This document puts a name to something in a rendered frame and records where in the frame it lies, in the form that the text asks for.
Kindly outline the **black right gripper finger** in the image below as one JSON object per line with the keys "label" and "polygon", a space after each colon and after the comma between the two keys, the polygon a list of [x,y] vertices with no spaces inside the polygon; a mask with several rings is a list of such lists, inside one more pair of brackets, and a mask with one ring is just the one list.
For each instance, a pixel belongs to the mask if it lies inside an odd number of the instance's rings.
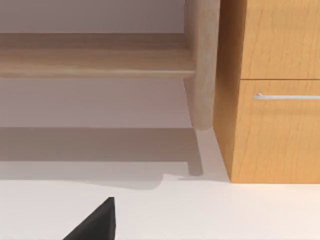
{"label": "black right gripper finger", "polygon": [[63,240],[115,240],[115,198],[108,197]]}

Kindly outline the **wooden cupboard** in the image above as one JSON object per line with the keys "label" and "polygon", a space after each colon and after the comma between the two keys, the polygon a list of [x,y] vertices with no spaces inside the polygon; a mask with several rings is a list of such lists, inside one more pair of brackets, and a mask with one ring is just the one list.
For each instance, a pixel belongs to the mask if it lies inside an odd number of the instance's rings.
{"label": "wooden cupboard", "polygon": [[225,168],[231,181],[235,150],[236,121],[242,80],[320,79],[244,79],[242,58],[247,0],[221,0],[213,129]]}

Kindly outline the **pale wooden open shelf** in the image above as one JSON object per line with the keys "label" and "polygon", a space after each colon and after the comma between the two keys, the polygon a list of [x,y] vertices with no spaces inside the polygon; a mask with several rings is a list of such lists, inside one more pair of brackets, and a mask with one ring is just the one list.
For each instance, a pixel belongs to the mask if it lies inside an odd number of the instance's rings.
{"label": "pale wooden open shelf", "polygon": [[181,78],[191,125],[213,124],[221,0],[184,0],[182,33],[0,33],[1,78]]}

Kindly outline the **wooden drawer front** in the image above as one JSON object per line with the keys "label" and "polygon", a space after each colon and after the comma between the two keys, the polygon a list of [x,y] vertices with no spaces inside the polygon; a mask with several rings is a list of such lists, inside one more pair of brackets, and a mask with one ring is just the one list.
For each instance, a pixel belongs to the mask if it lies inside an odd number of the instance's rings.
{"label": "wooden drawer front", "polygon": [[231,181],[320,183],[320,100],[253,96],[320,96],[320,80],[242,80]]}

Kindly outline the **wooden cupboard door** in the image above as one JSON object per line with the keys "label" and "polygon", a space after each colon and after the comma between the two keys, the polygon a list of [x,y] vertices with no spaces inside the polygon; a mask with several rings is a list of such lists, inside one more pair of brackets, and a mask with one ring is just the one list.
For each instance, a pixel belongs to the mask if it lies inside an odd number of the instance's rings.
{"label": "wooden cupboard door", "polygon": [[247,0],[243,79],[320,79],[320,0]]}

